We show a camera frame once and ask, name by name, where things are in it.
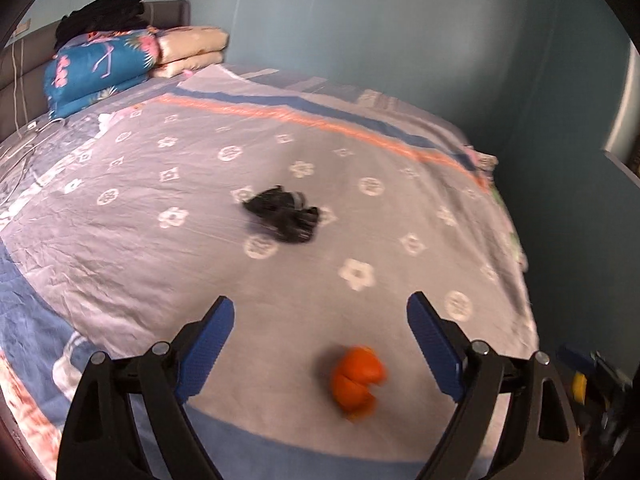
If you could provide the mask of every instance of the blue gripper pad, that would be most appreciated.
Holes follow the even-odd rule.
[[[235,316],[233,302],[225,298],[209,319],[205,316],[201,321],[198,338],[179,364],[175,396],[181,404],[200,393],[234,327]]]
[[[409,297],[409,327],[443,394],[460,402],[465,394],[462,361],[442,330],[442,320],[421,292]]]

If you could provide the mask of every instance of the metal screw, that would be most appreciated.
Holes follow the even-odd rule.
[[[156,355],[165,355],[169,351],[169,343],[160,341],[151,347],[151,351]]]
[[[104,362],[106,357],[107,355],[104,352],[94,352],[94,354],[91,356],[91,362],[94,365],[99,365]]]
[[[480,340],[473,341],[471,343],[471,349],[476,354],[480,354],[480,355],[487,355],[489,353],[489,345],[484,341],[480,341]]]
[[[551,362],[551,358],[544,352],[536,352],[536,361],[541,365],[547,366]]]

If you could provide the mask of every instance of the gray headboard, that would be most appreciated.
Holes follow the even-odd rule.
[[[143,17],[157,28],[190,25],[191,6],[187,0],[145,2]],[[54,55],[57,26],[58,22],[49,23],[0,52],[0,142],[16,130],[16,121],[20,128],[47,111],[42,86],[45,67]]]

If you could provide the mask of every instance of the mattress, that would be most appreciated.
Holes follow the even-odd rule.
[[[0,385],[50,475],[92,352],[171,340],[220,294],[236,325],[187,413],[231,480],[416,476],[455,405],[406,323],[415,290],[469,339],[518,357],[537,349],[508,216],[463,134],[422,110],[321,78],[211,66],[49,128],[2,183]],[[242,209],[276,184],[321,209],[312,242],[277,243]],[[376,413],[353,424],[326,366],[356,344],[389,380]],[[169,478],[134,410],[153,473]],[[505,412],[501,400],[476,476]]]

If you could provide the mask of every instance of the orange object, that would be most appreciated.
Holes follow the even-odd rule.
[[[370,415],[376,409],[376,397],[370,384],[386,380],[384,365],[371,348],[350,348],[335,367],[331,377],[331,391],[335,401],[351,420]]]

